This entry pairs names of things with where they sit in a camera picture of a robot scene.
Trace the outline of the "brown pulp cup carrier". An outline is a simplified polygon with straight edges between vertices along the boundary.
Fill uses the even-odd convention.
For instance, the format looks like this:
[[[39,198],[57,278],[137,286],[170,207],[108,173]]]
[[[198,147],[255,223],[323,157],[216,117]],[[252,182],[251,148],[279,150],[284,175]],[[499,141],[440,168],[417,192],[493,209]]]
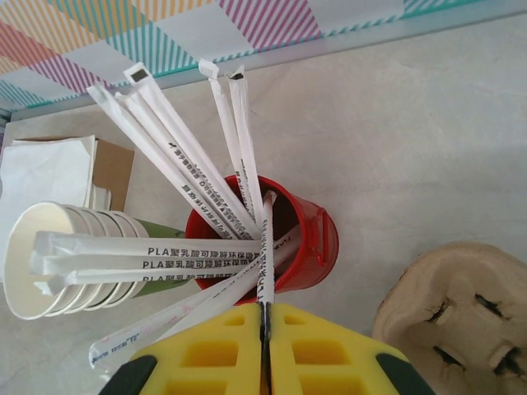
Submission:
[[[527,395],[527,263],[477,242],[423,253],[380,304],[372,335],[436,395]]]

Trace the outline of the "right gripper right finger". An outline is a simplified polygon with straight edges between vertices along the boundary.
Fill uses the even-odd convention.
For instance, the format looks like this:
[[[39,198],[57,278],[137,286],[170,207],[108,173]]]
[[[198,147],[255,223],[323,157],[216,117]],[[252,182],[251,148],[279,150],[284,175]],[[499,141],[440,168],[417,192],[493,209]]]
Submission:
[[[271,308],[273,395],[436,395],[396,348],[289,304]]]

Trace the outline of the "small red metal bucket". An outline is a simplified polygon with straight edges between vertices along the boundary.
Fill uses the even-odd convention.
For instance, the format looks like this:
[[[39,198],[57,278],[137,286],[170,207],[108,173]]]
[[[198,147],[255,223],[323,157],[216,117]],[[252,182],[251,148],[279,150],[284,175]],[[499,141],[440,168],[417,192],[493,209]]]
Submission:
[[[333,219],[321,206],[297,197],[277,182],[259,176],[262,193],[273,190],[277,199],[273,205],[273,235],[284,236],[295,226],[300,227],[301,244],[275,274],[278,294],[304,290],[322,282],[330,274],[338,258],[339,238]]]

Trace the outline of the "pink-printed wrapped drinking straw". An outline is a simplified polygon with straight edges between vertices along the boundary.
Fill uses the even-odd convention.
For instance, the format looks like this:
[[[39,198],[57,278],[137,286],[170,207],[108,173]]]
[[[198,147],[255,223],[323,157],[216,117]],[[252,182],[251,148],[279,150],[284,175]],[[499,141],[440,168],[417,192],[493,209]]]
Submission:
[[[299,226],[273,242],[274,275],[277,267],[296,254],[300,244]],[[112,355],[134,346],[151,344],[155,341],[153,337],[163,340],[213,318],[234,306],[247,292],[256,289],[260,250],[258,253],[227,254],[226,258],[249,259],[251,263],[217,284],[94,342],[88,353],[90,366],[110,370],[113,368]]]

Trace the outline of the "paper-wrapped drinking straw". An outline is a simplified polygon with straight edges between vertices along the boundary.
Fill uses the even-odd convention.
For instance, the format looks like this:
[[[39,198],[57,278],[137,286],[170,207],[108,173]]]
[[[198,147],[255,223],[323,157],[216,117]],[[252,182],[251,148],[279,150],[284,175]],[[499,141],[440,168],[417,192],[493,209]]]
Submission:
[[[239,66],[228,75],[232,109],[236,131],[240,143],[242,175],[247,183],[246,192],[250,198],[250,208],[256,225],[261,229],[264,222],[263,198],[259,186],[259,176],[254,157],[254,143],[250,130],[250,109],[248,101],[248,82],[245,66]]]
[[[252,198],[248,190],[249,184],[241,156],[240,141],[236,131],[235,120],[226,94],[218,81],[219,67],[211,61],[200,59],[198,61],[198,70],[208,79],[226,139],[231,163],[235,171],[242,202],[244,203],[245,209],[255,221],[254,204],[252,203]]]
[[[236,196],[216,166],[202,148],[198,139],[190,131],[183,119],[162,93],[152,74],[143,63],[137,63],[124,71],[126,79],[134,86],[140,102],[161,121],[169,133],[171,142],[181,150],[183,159],[179,164],[188,162],[189,175],[193,186],[202,195],[203,200],[222,218],[236,236],[242,239],[258,239],[260,228],[241,200]]]
[[[156,153],[167,160],[169,176],[193,209],[218,233],[228,239],[252,239],[242,223],[235,218],[224,199],[207,181],[187,152],[170,135],[165,125],[142,102],[137,94],[116,94],[117,106],[127,122],[138,131]]]
[[[263,199],[263,232],[260,242],[256,301],[264,309],[274,301],[273,204],[276,193],[268,190]]]
[[[142,281],[185,281],[196,278],[217,278],[234,275],[245,266],[212,267],[204,269],[86,269],[58,274],[47,281],[35,281],[34,285],[43,295],[56,295],[67,286],[107,284],[117,282]]]
[[[258,240],[95,237],[52,231],[36,234],[33,251],[41,256],[122,255],[207,258],[214,253],[258,253]]]
[[[204,201],[198,191],[172,165],[168,156],[148,136],[147,132],[124,109],[118,101],[100,84],[86,89],[92,99],[101,107],[105,114],[124,132],[133,144],[162,172],[173,187],[184,197],[186,202],[210,225],[223,239],[239,239],[227,223]]]
[[[30,256],[34,274],[59,274],[76,270],[150,270],[150,269],[208,269],[242,267],[251,263],[242,258],[163,258],[118,255]]]

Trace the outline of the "stack of white napkins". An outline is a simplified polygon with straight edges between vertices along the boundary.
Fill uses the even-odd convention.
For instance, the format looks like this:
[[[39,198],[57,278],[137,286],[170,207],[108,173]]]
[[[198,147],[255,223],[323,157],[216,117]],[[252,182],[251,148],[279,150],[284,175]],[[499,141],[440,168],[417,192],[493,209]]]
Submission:
[[[0,233],[38,202],[84,207],[91,197],[96,138],[51,142],[17,141],[6,147],[0,164]]]

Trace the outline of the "stack of green paper cups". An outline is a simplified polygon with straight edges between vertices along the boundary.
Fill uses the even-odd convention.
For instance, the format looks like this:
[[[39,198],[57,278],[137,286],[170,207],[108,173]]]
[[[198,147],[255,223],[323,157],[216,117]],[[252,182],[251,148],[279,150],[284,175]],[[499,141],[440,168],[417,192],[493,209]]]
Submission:
[[[124,238],[183,238],[184,232],[164,225],[132,218],[120,211],[97,211],[85,207],[40,202],[22,212],[7,241],[3,267],[3,287],[10,310],[18,317],[33,320],[109,309],[137,295],[182,286],[182,281],[115,282],[100,285],[73,285],[57,295],[42,295],[34,285],[47,276],[30,272],[30,255],[41,230],[60,233]]]

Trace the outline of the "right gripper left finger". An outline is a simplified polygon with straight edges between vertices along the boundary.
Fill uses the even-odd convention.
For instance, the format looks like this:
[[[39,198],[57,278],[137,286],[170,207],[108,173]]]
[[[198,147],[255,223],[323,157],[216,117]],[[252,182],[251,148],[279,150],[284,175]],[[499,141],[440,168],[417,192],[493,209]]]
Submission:
[[[100,395],[260,395],[260,307],[244,304],[155,342]]]

